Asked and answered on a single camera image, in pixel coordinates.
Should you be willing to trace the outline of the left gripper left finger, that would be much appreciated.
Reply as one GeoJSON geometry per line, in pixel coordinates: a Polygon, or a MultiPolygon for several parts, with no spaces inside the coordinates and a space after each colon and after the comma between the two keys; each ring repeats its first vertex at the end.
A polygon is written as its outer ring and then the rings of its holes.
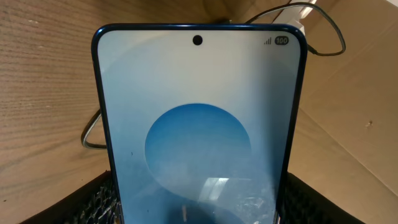
{"type": "Polygon", "coordinates": [[[24,220],[23,224],[115,224],[121,223],[121,204],[110,171],[74,193],[24,220]]]}

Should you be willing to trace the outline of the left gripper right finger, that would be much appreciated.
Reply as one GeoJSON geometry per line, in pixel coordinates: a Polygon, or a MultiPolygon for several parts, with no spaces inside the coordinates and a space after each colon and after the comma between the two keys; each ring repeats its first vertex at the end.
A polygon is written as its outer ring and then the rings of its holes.
{"type": "Polygon", "coordinates": [[[287,174],[281,224],[364,224],[295,175],[287,174]]]}

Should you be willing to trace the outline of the blue Samsung Galaxy smartphone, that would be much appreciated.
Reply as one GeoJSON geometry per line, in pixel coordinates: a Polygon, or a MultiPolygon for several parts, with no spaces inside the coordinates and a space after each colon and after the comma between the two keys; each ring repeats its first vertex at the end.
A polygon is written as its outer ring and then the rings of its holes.
{"type": "Polygon", "coordinates": [[[287,24],[109,24],[91,53],[124,223],[275,223],[307,59],[287,24]]]}

